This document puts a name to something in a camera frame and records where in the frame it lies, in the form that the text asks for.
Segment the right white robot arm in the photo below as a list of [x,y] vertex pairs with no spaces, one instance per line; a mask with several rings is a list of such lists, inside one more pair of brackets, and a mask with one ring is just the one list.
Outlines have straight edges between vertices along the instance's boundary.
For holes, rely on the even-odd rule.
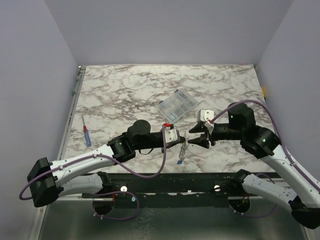
[[263,197],[286,209],[293,218],[308,229],[320,226],[320,182],[313,177],[288,151],[279,130],[272,131],[256,124],[254,111],[248,101],[234,102],[225,109],[227,123],[216,123],[222,115],[212,110],[197,112],[197,124],[190,133],[200,137],[189,140],[190,144],[208,149],[217,141],[239,141],[241,147],[271,167],[289,185],[285,188],[239,170],[230,180],[230,191]]

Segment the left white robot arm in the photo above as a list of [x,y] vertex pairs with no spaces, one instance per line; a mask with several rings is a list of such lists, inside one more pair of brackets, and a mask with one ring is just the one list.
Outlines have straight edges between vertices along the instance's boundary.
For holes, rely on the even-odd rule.
[[121,165],[141,150],[160,148],[162,153],[183,143],[185,137],[171,124],[165,123],[158,132],[151,132],[146,120],[137,120],[126,132],[112,138],[95,150],[69,159],[48,161],[38,159],[27,176],[30,199],[36,208],[47,206],[58,198],[74,194],[97,194],[106,197],[112,187],[107,175],[94,171]]

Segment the clear plastic screw box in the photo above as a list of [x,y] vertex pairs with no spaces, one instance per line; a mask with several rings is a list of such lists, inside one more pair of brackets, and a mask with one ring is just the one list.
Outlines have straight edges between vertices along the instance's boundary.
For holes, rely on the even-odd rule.
[[156,107],[168,123],[174,124],[198,105],[199,102],[189,92],[179,88]]

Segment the red blue screwdriver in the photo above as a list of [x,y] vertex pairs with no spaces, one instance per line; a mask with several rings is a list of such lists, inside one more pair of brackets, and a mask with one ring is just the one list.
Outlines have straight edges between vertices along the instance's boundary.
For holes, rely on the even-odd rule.
[[81,116],[81,118],[82,118],[82,123],[83,123],[83,133],[84,133],[84,139],[85,139],[86,146],[91,147],[92,143],[91,143],[90,135],[89,135],[86,123],[85,123],[85,118],[83,115]]

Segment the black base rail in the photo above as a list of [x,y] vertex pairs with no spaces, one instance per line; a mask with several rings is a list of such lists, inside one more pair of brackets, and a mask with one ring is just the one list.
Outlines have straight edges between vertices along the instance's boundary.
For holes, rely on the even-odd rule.
[[229,197],[242,198],[245,191],[236,178],[239,173],[161,173],[145,179],[129,173],[109,173],[102,178],[98,194],[111,193],[117,208],[135,207],[132,197],[121,192],[126,187],[141,208],[193,208],[229,206]]

